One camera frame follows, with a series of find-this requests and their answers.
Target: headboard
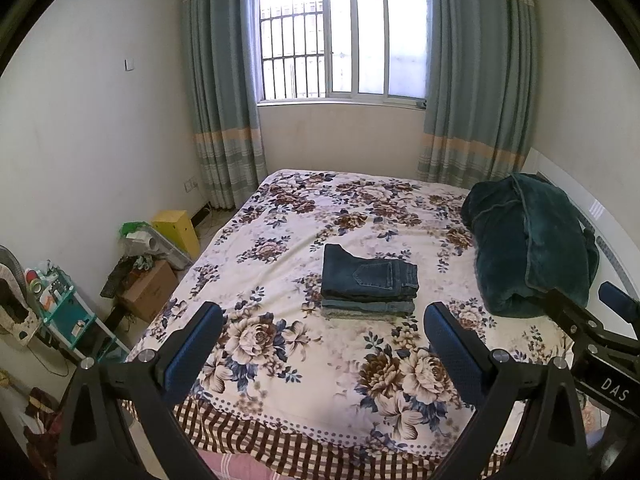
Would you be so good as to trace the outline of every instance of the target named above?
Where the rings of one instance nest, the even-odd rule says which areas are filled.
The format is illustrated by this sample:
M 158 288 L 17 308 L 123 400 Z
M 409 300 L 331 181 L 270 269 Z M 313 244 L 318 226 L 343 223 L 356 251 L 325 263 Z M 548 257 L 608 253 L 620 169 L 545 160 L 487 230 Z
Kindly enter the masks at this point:
M 636 335 L 620 316 L 598 299 L 598 288 L 609 281 L 636 300 L 640 294 L 640 250 L 609 211 L 580 183 L 558 165 L 534 150 L 529 151 L 523 173 L 545 177 L 567 194 L 577 207 L 584 226 L 593 228 L 600 251 L 600 265 L 589 294 L 587 309 L 612 332 L 636 339 Z

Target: striped curtain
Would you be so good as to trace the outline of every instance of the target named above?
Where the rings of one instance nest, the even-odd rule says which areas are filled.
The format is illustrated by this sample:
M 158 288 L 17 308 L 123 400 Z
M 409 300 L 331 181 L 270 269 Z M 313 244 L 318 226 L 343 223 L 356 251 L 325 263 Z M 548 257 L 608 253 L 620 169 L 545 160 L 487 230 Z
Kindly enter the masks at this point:
M 239 208 L 266 177 L 250 48 L 250 0 L 183 0 L 182 41 L 208 199 Z
M 471 187 L 524 163 L 536 91 L 534 0 L 433 0 L 418 177 Z

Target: yellow box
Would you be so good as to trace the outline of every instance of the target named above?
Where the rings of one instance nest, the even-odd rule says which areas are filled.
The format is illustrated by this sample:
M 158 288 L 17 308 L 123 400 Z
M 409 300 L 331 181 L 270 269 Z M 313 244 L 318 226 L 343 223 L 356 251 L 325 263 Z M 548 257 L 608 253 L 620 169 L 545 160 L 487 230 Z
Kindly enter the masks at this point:
M 154 216 L 151 225 L 161 235 L 166 236 L 183 251 L 189 253 L 193 260 L 198 259 L 200 242 L 186 211 L 161 211 Z

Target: blue gripper pad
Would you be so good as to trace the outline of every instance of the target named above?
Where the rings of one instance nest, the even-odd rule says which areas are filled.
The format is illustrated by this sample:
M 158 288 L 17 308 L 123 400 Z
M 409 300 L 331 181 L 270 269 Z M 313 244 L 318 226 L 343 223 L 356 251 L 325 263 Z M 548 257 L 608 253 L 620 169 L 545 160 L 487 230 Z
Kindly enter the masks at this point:
M 604 282 L 598 289 L 600 301 L 618 314 L 627 323 L 636 322 L 640 318 L 638 302 L 630 298 L 611 282 Z
M 464 330 L 449 309 L 439 302 L 431 303 L 424 312 L 424 333 L 444 364 L 460 398 L 473 406 L 481 406 L 486 397 L 484 386 L 487 373 L 491 369 L 489 351 L 478 335 Z
M 168 405 L 180 404 L 191 390 L 198 374 L 202 370 L 211 350 L 218 342 L 223 326 L 222 310 L 212 302 L 205 302 L 195 314 L 194 319 L 182 330 L 169 336 L 162 346 L 169 353 L 175 353 L 164 368 L 162 398 Z M 171 344 L 171 338 L 177 335 L 179 346 Z

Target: bed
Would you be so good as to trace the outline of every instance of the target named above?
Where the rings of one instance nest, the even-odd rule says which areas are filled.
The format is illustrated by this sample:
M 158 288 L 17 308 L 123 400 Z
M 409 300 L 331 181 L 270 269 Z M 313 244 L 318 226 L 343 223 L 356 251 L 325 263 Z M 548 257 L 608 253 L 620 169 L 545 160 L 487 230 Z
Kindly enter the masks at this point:
M 283 170 L 217 232 L 130 357 L 159 348 L 204 301 L 222 307 L 223 335 L 175 409 L 222 478 L 411 479 L 432 472 L 473 413 L 424 336 L 422 315 L 433 301 L 490 349 L 537 363 L 566 355 L 570 340 L 548 318 L 508 319 L 485 309 L 472 237 L 460 220 L 466 193 Z M 417 264 L 414 315 L 396 323 L 325 319 L 326 242 L 356 256 Z M 512 413 L 485 474 L 499 468 L 522 408 Z M 240 455 L 242 466 L 232 470 L 230 455 Z

